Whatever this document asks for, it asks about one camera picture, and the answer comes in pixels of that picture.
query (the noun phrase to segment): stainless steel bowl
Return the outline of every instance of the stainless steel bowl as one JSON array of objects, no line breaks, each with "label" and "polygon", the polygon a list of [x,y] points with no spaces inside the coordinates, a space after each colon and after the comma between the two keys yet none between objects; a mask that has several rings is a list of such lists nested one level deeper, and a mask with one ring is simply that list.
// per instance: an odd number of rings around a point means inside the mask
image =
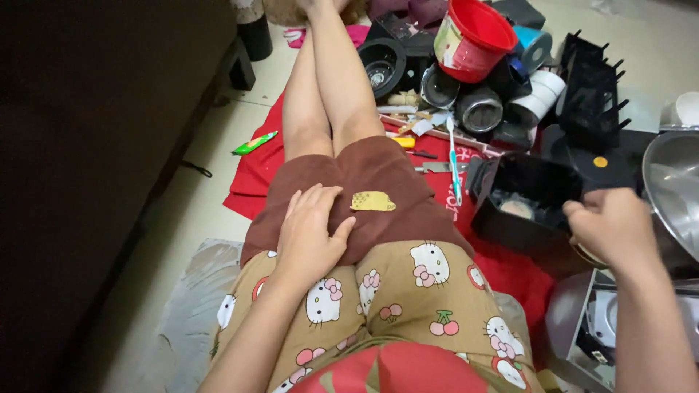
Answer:
[{"label": "stainless steel bowl", "polygon": [[654,139],[643,156],[643,181],[670,275],[699,277],[699,132]]}]

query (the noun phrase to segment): red plastic container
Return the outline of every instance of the red plastic container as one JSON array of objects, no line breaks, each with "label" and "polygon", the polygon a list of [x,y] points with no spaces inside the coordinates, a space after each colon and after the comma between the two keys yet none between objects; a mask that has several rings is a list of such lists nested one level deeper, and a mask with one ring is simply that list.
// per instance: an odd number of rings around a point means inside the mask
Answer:
[{"label": "red plastic container", "polygon": [[510,23],[490,6],[478,0],[449,0],[434,46],[446,73],[478,83],[517,41]]}]

